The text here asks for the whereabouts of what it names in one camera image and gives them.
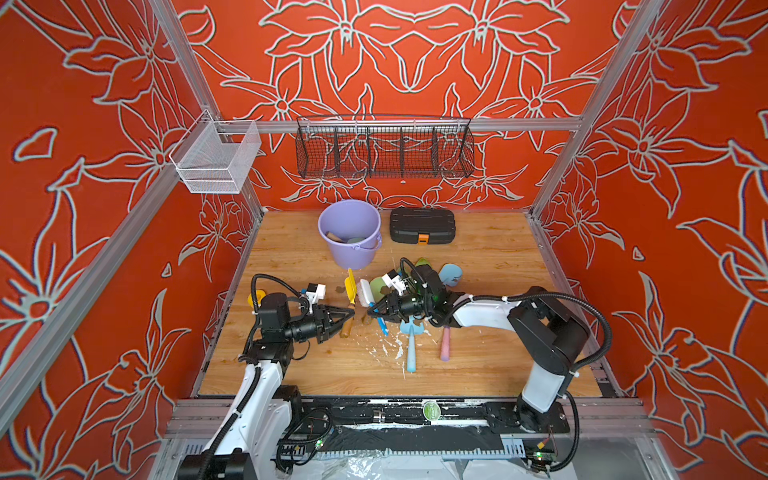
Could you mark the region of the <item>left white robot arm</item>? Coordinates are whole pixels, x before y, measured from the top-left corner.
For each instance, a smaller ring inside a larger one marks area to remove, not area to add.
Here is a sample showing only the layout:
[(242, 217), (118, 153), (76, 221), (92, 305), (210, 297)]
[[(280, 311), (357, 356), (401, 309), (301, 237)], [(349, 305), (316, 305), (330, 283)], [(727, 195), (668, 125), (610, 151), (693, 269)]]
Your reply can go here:
[(199, 454), (188, 455), (178, 479), (279, 479), (311, 460), (335, 430), (327, 407), (304, 411), (297, 389), (278, 391), (294, 345), (338, 334), (353, 308), (312, 304), (304, 296), (266, 295), (254, 305), (254, 325), (239, 360), (246, 364), (225, 419)]

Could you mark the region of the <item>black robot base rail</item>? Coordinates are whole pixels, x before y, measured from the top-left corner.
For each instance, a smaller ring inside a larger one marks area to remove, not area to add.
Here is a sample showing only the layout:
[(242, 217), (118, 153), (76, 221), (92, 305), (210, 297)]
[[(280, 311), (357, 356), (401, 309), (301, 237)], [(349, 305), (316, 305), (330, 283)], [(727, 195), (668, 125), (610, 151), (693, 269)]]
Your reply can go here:
[[(441, 419), (427, 421), (425, 400), (436, 400)], [(363, 454), (442, 456), (445, 458), (522, 458), (533, 452), (562, 453), (572, 427), (555, 404), (526, 427), (514, 398), (307, 396), (291, 402), (296, 420), (308, 419), (279, 447), (283, 460), (305, 460), (312, 453), (330, 459)]]

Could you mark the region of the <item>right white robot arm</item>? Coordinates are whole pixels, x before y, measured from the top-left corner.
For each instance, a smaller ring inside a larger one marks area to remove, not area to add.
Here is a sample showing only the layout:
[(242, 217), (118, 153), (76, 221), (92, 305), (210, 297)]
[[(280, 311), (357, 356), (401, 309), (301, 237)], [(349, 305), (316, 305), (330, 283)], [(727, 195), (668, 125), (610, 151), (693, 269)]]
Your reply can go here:
[(431, 266), (406, 258), (382, 281), (389, 293), (361, 299), (371, 317), (391, 323), (422, 320), (436, 328), (495, 328), (518, 336), (533, 360), (516, 401), (521, 423), (550, 413), (580, 370), (604, 358), (613, 343), (605, 316), (573, 295), (537, 286), (513, 296), (453, 291)]

